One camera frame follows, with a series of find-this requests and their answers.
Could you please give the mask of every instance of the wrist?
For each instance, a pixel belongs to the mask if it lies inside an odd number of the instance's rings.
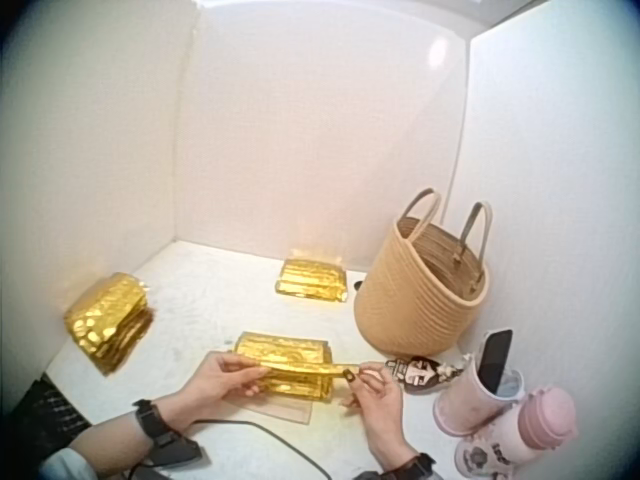
[[[164,423],[178,433],[184,433],[199,418],[199,407],[182,390],[153,401]]]
[[[419,455],[418,451],[403,438],[372,449],[385,472],[400,468]]]

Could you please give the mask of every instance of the black wristwatch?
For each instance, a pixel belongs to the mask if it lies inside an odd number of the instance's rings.
[[[160,416],[158,407],[149,400],[138,400],[133,405],[138,407],[136,410],[136,420],[138,420],[140,428],[142,428],[142,431],[147,437],[153,440],[153,444],[156,447],[162,448],[179,436],[169,428]]]
[[[433,464],[436,463],[426,453],[421,453],[413,460],[400,468],[382,474],[382,480],[427,480],[436,479],[439,476],[433,473]]]
[[[138,407],[136,420],[140,428],[153,441],[148,457],[154,465],[184,464],[202,458],[198,443],[172,430],[153,403],[138,400],[133,405]]]

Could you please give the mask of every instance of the basket handle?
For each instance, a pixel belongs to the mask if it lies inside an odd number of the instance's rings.
[[[436,192],[433,188],[427,188],[421,191],[418,195],[416,195],[416,198],[414,198],[411,201],[409,206],[406,208],[406,210],[400,217],[401,220],[403,218],[406,218],[407,215],[409,215],[409,213],[411,212],[411,210],[413,210],[413,207],[415,207],[418,204],[418,202],[420,202],[420,200],[428,197],[429,195],[434,196],[433,204],[431,205],[427,213],[425,213],[424,217],[422,217],[422,220],[420,220],[416,225],[416,227],[413,229],[413,232],[411,232],[411,235],[409,235],[409,237],[407,238],[409,243],[413,243],[416,240],[416,238],[422,235],[422,232],[424,231],[424,229],[427,228],[427,226],[431,223],[431,220],[433,220],[433,217],[435,217],[436,212],[438,211],[438,207],[440,206],[440,199],[441,199],[440,194]]]
[[[476,223],[478,215],[481,211],[484,212],[484,233],[482,234],[482,245],[480,246],[480,254],[478,255],[478,261],[480,262],[481,270],[478,274],[478,278],[476,278],[471,285],[472,292],[478,288],[478,284],[484,276],[484,251],[487,247],[489,230],[491,229],[491,222],[493,221],[493,211],[491,210],[491,205],[489,205],[487,202],[476,202],[473,205],[471,213],[469,214],[469,218],[467,218],[467,223],[464,224],[464,229],[462,230],[462,235],[460,235],[460,240],[458,241],[460,251],[453,254],[453,260],[456,263],[460,263],[462,261],[462,255],[464,255],[464,252],[467,249],[467,237],[469,236],[469,233],[471,233],[471,229]]]

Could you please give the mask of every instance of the white backdrop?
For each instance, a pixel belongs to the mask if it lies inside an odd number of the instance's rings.
[[[5,409],[68,338],[69,305],[174,237],[178,78],[195,16],[174,0],[39,2],[5,51]]]
[[[579,438],[519,478],[612,478],[638,445],[638,45],[637,14],[597,0],[550,2],[471,44],[446,224],[493,205],[493,285],[461,349],[512,327],[527,387],[555,383],[578,409]]]
[[[448,191],[465,45],[376,2],[203,9],[179,123],[178,237],[368,268],[417,191]]]

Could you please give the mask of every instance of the black cable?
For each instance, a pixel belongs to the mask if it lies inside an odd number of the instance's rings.
[[[331,475],[329,475],[327,473],[327,471],[324,468],[322,468],[320,465],[318,465],[311,457],[309,457],[307,454],[305,454],[305,453],[301,452],[300,450],[298,450],[296,447],[294,447],[289,442],[287,442],[284,438],[282,438],[279,435],[273,433],[271,430],[263,427],[260,424],[257,424],[257,423],[254,423],[254,422],[248,422],[246,420],[196,420],[193,423],[194,424],[196,424],[196,423],[199,423],[199,424],[216,424],[217,423],[217,424],[223,424],[223,425],[249,425],[250,427],[256,427],[257,429],[262,430],[267,435],[270,435],[271,437],[273,437],[276,440],[278,440],[285,447],[288,447],[291,450],[293,450],[294,452],[296,452],[298,455],[300,455],[302,458],[304,458],[308,463],[313,465],[316,468],[316,470],[318,470],[327,480],[333,480],[331,478]],[[146,464],[146,463],[139,462],[131,470],[129,470],[129,475],[127,476],[127,480],[132,480],[133,479],[133,476],[134,476],[136,470],[138,469],[138,467],[156,468],[156,467],[167,467],[169,465],[170,464],[165,464],[165,463],[151,465],[151,464]]]
[[[333,480],[331,478],[331,475],[329,475],[327,473],[327,471],[324,468],[322,468],[320,465],[318,465],[311,457],[309,457],[307,454],[305,454],[305,453],[301,452],[300,450],[298,450],[296,447],[294,447],[289,442],[287,442],[284,438],[278,436],[277,434],[273,433],[271,430],[266,429],[265,427],[263,427],[260,424],[257,424],[257,423],[254,423],[254,422],[248,422],[246,420],[196,420],[193,423],[219,423],[219,424],[223,424],[223,425],[224,424],[226,424],[226,425],[249,425],[251,427],[256,427],[257,429],[262,430],[267,435],[270,435],[271,437],[273,437],[276,440],[278,440],[285,447],[289,447],[291,450],[296,452],[298,455],[300,455],[302,458],[304,458],[307,462],[309,462],[311,465],[313,465],[316,468],[316,470],[318,470],[327,480]]]

